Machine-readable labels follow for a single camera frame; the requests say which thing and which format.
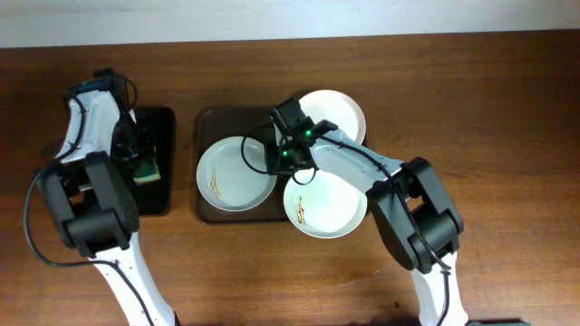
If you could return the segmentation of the green yellow sponge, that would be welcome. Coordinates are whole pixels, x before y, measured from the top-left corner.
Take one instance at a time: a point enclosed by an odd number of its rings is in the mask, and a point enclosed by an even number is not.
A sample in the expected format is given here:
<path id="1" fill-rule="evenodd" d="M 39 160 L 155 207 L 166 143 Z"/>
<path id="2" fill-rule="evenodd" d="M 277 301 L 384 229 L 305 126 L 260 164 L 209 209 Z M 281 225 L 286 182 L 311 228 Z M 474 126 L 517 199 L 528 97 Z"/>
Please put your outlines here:
<path id="1" fill-rule="evenodd" d="M 157 182 L 161 179 L 157 163 L 156 148 L 141 156 L 133 169 L 133 180 L 138 185 Z"/>

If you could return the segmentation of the white plate bottom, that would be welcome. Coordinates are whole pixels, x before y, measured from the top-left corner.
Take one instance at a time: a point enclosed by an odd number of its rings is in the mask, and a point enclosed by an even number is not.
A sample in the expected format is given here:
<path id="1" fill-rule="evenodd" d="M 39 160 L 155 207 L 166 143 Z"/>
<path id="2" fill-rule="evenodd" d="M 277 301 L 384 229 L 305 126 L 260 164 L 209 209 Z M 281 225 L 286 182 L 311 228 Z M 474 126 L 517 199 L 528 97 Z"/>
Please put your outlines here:
<path id="1" fill-rule="evenodd" d="M 288 180 L 283 205 L 297 229 L 320 239 L 348 235 L 367 213 L 367 198 L 361 191 L 334 174 L 311 169 Z"/>

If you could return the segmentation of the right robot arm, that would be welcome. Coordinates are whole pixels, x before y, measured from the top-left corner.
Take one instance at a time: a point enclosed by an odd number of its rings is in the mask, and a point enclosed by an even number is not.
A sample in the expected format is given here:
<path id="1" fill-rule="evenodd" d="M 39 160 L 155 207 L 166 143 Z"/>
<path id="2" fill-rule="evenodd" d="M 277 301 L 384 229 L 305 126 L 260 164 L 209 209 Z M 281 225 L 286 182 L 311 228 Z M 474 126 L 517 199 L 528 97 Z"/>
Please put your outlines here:
<path id="1" fill-rule="evenodd" d="M 456 272 L 464 223 L 431 163 L 378 154 L 328 120 L 313 122 L 293 98 L 275 105 L 269 116 L 281 140 L 266 149 L 267 173 L 312 168 L 363 192 L 384 246 L 411 273 L 420 324 L 468 324 Z"/>

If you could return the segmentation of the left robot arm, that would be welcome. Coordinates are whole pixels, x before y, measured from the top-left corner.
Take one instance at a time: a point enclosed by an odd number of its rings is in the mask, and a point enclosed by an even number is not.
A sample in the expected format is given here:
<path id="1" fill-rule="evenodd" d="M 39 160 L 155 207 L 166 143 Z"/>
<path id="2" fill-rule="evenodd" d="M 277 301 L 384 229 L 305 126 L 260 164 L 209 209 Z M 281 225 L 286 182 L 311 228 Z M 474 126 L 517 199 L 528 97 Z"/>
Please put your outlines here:
<path id="1" fill-rule="evenodd" d="M 176 117 L 140 109 L 113 69 L 63 95 L 70 120 L 56 157 L 34 177 L 63 244 L 94 266 L 131 325 L 177 325 L 140 249 L 140 220 L 169 211 Z"/>

